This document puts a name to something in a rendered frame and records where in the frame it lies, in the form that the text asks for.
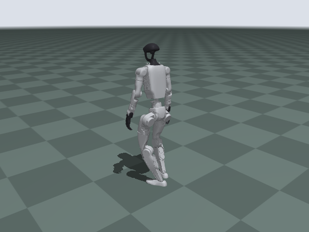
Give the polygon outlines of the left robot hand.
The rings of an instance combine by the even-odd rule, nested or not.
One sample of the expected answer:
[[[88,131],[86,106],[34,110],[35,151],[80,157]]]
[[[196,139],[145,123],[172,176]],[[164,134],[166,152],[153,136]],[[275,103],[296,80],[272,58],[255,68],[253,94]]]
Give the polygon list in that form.
[[[133,117],[133,113],[131,112],[128,116],[128,114],[126,115],[126,127],[129,129],[129,130],[132,130],[130,128],[130,119]]]

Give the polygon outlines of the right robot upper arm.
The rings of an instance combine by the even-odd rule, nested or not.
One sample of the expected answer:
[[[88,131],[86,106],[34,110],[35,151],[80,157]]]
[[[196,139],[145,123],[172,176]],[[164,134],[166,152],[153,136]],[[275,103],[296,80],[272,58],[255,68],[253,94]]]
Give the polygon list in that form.
[[[164,66],[165,69],[166,69],[166,81],[167,81],[167,90],[166,90],[166,94],[170,93],[171,90],[172,90],[172,87],[171,87],[171,79],[170,79],[170,68],[169,67],[166,67]]]

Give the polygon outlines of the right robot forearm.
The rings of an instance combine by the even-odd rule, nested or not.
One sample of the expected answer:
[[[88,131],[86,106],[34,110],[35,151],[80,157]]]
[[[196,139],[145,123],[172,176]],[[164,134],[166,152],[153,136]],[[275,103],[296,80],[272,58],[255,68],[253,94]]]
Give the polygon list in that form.
[[[168,94],[165,94],[165,109],[168,110],[169,106],[171,105],[171,96],[172,96],[172,91]]]

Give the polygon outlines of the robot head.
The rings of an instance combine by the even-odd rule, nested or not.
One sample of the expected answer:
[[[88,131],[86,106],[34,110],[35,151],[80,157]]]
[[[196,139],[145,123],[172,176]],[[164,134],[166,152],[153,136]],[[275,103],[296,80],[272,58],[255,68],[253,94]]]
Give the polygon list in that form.
[[[158,45],[154,44],[154,43],[149,43],[147,44],[144,48],[143,48],[143,51],[144,51],[144,54],[145,54],[145,58],[148,62],[150,62],[150,65],[160,65],[159,63],[157,63],[156,59],[154,59],[154,54],[155,54],[155,51],[158,51],[159,50],[159,47]],[[152,57],[151,59],[148,59],[147,58],[147,53],[151,53],[152,54]]]

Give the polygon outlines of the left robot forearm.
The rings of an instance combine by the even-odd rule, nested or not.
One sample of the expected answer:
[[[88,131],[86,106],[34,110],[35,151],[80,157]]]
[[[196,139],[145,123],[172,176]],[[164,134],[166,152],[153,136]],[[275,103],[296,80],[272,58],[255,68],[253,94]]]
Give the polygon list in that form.
[[[134,111],[136,109],[136,105],[138,103],[138,99],[134,97],[135,96],[135,90],[132,91],[132,95],[131,95],[131,99],[130,99],[130,104],[127,110],[127,114],[129,116],[129,114],[132,112],[134,115]]]

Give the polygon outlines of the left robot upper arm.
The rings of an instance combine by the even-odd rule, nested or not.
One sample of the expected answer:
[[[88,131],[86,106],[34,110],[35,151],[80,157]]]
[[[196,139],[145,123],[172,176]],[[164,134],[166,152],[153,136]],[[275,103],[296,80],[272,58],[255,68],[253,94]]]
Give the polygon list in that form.
[[[142,95],[141,88],[143,84],[143,78],[147,75],[147,67],[137,68],[135,71],[135,98],[139,98]]]

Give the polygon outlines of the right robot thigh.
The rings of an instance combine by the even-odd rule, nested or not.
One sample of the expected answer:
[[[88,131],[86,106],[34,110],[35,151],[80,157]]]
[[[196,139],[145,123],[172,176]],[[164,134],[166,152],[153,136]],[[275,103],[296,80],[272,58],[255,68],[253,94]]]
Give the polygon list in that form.
[[[161,139],[160,134],[166,124],[167,121],[169,121],[171,118],[170,113],[166,110],[166,118],[162,119],[161,121],[155,121],[153,125],[153,139],[152,139],[152,145],[154,147],[160,147],[161,146]]]

